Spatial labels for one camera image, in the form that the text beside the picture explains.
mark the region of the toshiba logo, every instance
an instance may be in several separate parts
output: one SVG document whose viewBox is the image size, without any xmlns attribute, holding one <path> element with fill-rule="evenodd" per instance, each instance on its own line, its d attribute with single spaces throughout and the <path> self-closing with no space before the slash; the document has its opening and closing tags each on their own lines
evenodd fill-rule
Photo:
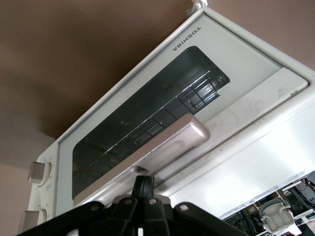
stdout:
<svg viewBox="0 0 315 236">
<path fill-rule="evenodd" d="M 191 37 L 193 37 L 194 34 L 196 34 L 201 28 L 197 27 L 192 33 L 190 33 L 180 44 L 178 44 L 175 48 L 173 48 L 174 51 L 176 51 L 178 48 L 180 48 L 184 43 L 186 43 Z"/>
</svg>

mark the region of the black plastic part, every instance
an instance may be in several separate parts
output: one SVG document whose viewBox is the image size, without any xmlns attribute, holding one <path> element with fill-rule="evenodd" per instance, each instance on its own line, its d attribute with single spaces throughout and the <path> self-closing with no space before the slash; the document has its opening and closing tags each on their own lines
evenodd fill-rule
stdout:
<svg viewBox="0 0 315 236">
<path fill-rule="evenodd" d="M 63 236 L 79 229 L 80 236 L 89 235 L 90 225 L 97 223 L 105 213 L 105 206 L 99 202 L 90 202 L 58 216 L 44 224 L 32 228 L 20 236 Z"/>
<path fill-rule="evenodd" d="M 145 236 L 170 236 L 163 204 L 158 198 L 143 201 L 143 233 Z"/>
<path fill-rule="evenodd" d="M 132 233 L 135 229 L 128 227 L 136 210 L 138 201 L 136 198 L 123 198 L 116 205 L 100 227 L 97 236 L 123 236 L 126 232 Z"/>
<path fill-rule="evenodd" d="M 243 232 L 210 215 L 192 203 L 180 203 L 174 207 L 174 220 L 186 223 L 201 236 L 245 236 Z"/>
<path fill-rule="evenodd" d="M 191 203 L 174 209 L 153 195 L 154 178 L 139 176 L 132 195 L 105 209 L 90 202 L 39 225 L 20 236 L 65 236 L 78 229 L 80 236 L 244 236 L 241 231 Z"/>
<path fill-rule="evenodd" d="M 154 194 L 154 177 L 137 176 L 132 190 L 132 197 L 138 200 L 152 198 Z"/>
</svg>

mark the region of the appliance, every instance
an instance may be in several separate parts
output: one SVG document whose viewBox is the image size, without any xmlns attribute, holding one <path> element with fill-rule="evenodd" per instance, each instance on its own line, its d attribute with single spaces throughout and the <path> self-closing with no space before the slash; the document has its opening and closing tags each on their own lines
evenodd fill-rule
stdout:
<svg viewBox="0 0 315 236">
<path fill-rule="evenodd" d="M 143 174 L 172 204 L 227 218 L 315 169 L 314 82 L 198 10 L 39 156 L 21 230 L 92 200 L 109 205 Z"/>
</svg>

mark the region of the oven window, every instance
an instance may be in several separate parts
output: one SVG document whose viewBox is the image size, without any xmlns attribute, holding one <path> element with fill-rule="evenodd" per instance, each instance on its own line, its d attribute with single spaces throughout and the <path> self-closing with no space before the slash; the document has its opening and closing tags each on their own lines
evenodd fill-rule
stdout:
<svg viewBox="0 0 315 236">
<path fill-rule="evenodd" d="M 75 146 L 72 197 L 229 82 L 197 47 L 187 48 Z"/>
</svg>

